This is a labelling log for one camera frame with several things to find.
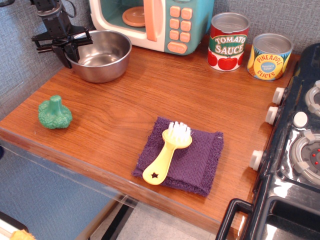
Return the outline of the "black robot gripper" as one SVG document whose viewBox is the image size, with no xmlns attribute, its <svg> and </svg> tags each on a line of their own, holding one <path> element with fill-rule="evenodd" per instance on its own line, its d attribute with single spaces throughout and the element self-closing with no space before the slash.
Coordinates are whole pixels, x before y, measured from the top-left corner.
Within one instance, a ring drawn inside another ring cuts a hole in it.
<svg viewBox="0 0 320 240">
<path fill-rule="evenodd" d="M 38 52 L 52 50 L 61 63 L 71 69 L 70 61 L 78 63 L 80 59 L 78 47 L 93 43 L 89 30 L 83 26 L 72 25 L 65 11 L 38 11 L 37 14 L 46 28 L 46 32 L 31 38 Z"/>
</svg>

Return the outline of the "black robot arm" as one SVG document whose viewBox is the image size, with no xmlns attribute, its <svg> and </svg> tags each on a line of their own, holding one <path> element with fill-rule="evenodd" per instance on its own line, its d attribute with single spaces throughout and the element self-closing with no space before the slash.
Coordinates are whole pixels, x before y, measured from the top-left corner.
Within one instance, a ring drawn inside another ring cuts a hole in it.
<svg viewBox="0 0 320 240">
<path fill-rule="evenodd" d="M 54 52 L 63 65 L 71 69 L 71 62 L 78 63 L 80 60 L 78 47 L 93 43 L 89 29 L 72 25 L 70 19 L 77 12 L 68 13 L 60 0 L 32 0 L 31 3 L 46 28 L 46 32 L 31 38 L 37 51 Z"/>
</svg>

